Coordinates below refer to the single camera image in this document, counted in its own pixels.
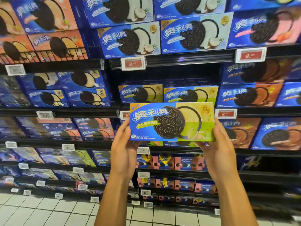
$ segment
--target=coconut flavor oreo box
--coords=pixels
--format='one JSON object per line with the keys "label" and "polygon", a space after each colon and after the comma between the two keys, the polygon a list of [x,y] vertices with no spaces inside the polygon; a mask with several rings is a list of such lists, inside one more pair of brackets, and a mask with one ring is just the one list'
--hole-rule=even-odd
{"label": "coconut flavor oreo box", "polygon": [[221,68],[222,85],[283,83],[293,60],[269,59],[257,63],[225,63]]}
{"label": "coconut flavor oreo box", "polygon": [[235,148],[249,148],[261,118],[221,119]]}
{"label": "coconut flavor oreo box", "polygon": [[107,75],[101,70],[57,72],[57,76],[64,89],[109,89]]}
{"label": "coconut flavor oreo box", "polygon": [[263,118],[253,150],[299,150],[301,118]]}
{"label": "coconut flavor oreo box", "polygon": [[40,62],[26,35],[0,38],[0,63],[23,64]]}
{"label": "coconut flavor oreo box", "polygon": [[162,54],[226,49],[233,13],[161,21]]}
{"label": "coconut flavor oreo box", "polygon": [[235,12],[227,48],[294,43],[300,16],[300,7]]}
{"label": "coconut flavor oreo box", "polygon": [[215,104],[218,86],[164,88],[164,102],[212,102]]}
{"label": "coconut flavor oreo box", "polygon": [[2,0],[0,3],[0,21],[2,22],[0,37],[25,34],[11,4],[5,2],[5,0]]}
{"label": "coconut flavor oreo box", "polygon": [[11,5],[26,34],[75,30],[87,23],[82,0],[11,0]]}
{"label": "coconut flavor oreo box", "polygon": [[65,93],[58,90],[26,90],[31,103],[36,107],[69,107]]}
{"label": "coconut flavor oreo box", "polygon": [[131,140],[214,141],[212,102],[131,103]]}
{"label": "coconut flavor oreo box", "polygon": [[301,106],[301,82],[284,83],[276,107]]}
{"label": "coconut flavor oreo box", "polygon": [[300,4],[301,0],[229,0],[229,11],[270,9]]}
{"label": "coconut flavor oreo box", "polygon": [[70,104],[75,107],[111,106],[112,95],[104,88],[65,90]]}
{"label": "coconut flavor oreo box", "polygon": [[155,19],[170,20],[224,13],[226,0],[154,0]]}
{"label": "coconut flavor oreo box", "polygon": [[106,59],[161,53],[159,22],[102,28],[97,31]]}
{"label": "coconut flavor oreo box", "polygon": [[122,103],[163,102],[163,85],[118,86]]}
{"label": "coconut flavor oreo box", "polygon": [[281,91],[282,83],[221,86],[217,108],[272,107]]}
{"label": "coconut flavor oreo box", "polygon": [[26,75],[17,76],[24,89],[61,89],[62,86],[55,72],[48,73],[26,73]]}
{"label": "coconut flavor oreo box", "polygon": [[79,30],[28,35],[42,62],[88,59],[84,32]]}
{"label": "coconut flavor oreo box", "polygon": [[153,21],[153,0],[83,0],[91,28]]}

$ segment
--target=green and blue oreo box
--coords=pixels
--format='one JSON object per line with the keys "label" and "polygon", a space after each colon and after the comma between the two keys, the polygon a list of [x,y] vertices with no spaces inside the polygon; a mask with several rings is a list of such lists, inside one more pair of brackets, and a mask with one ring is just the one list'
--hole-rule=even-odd
{"label": "green and blue oreo box", "polygon": [[212,102],[131,103],[131,140],[214,141]]}

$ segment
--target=person's left hand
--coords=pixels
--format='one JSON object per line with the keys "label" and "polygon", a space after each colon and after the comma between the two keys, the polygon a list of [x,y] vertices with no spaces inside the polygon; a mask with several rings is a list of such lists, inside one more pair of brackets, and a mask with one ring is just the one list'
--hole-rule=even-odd
{"label": "person's left hand", "polygon": [[111,172],[110,177],[117,175],[126,178],[128,182],[133,177],[136,162],[137,148],[141,141],[129,140],[131,129],[127,119],[118,129],[111,148]]}

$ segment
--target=person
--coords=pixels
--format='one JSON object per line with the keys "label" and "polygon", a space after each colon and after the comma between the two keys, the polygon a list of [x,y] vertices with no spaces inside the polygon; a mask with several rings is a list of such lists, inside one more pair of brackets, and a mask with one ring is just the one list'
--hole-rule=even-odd
{"label": "person", "polygon": [[[126,225],[129,181],[136,167],[139,141],[131,141],[131,129],[126,120],[118,129],[111,148],[111,172],[94,226]],[[223,226],[258,226],[248,196],[239,178],[236,154],[225,128],[215,118],[213,134],[216,141],[197,142],[203,150],[208,172],[216,184],[220,217]]]}

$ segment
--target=tile floor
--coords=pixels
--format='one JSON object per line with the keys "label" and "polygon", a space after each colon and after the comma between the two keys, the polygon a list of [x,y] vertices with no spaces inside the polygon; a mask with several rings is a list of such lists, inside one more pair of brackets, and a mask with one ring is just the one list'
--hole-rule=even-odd
{"label": "tile floor", "polygon": [[[99,204],[0,194],[0,226],[93,226]],[[126,226],[221,226],[220,218],[197,213],[128,206]],[[295,223],[258,221],[259,226]]]}

